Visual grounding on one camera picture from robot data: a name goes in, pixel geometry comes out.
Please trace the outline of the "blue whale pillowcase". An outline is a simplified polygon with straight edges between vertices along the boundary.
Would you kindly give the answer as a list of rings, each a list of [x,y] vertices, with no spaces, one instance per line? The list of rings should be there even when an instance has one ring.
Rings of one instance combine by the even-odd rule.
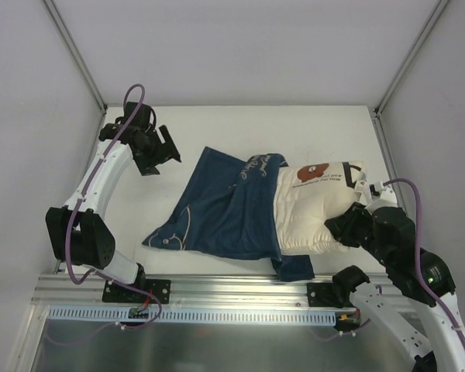
[[[169,219],[142,242],[232,260],[270,260],[283,282],[314,277],[309,256],[281,252],[274,223],[279,153],[244,161],[205,147]]]

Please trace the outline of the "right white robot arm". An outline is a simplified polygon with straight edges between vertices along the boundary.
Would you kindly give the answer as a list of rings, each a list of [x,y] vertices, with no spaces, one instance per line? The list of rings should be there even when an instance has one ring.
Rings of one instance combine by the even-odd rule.
[[[367,313],[369,322],[391,337],[413,371],[465,371],[465,328],[456,296],[456,285],[446,262],[422,247],[422,202],[417,186],[407,184],[415,198],[415,217],[398,206],[393,181],[357,189],[366,202],[353,203],[325,226],[339,243],[362,248],[384,269],[391,283],[407,298],[424,333],[417,332],[391,306],[377,286],[353,265],[332,278],[333,305],[353,305]]]

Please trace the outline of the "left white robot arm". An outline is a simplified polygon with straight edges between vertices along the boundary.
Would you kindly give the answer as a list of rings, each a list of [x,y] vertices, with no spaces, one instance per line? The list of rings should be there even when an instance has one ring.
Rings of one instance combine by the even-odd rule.
[[[125,103],[122,116],[102,128],[95,157],[72,196],[46,213],[56,259],[120,282],[119,293],[127,301],[142,300],[146,294],[144,269],[116,249],[115,237],[104,221],[105,212],[130,164],[145,177],[157,175],[159,165],[180,159],[167,127],[157,125],[154,109],[143,103]]]

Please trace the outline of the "cream white pillow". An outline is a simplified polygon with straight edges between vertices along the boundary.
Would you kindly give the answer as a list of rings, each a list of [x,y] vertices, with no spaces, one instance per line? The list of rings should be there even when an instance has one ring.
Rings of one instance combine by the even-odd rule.
[[[358,202],[367,182],[361,161],[282,167],[274,196],[277,241],[284,256],[345,253],[325,222]]]

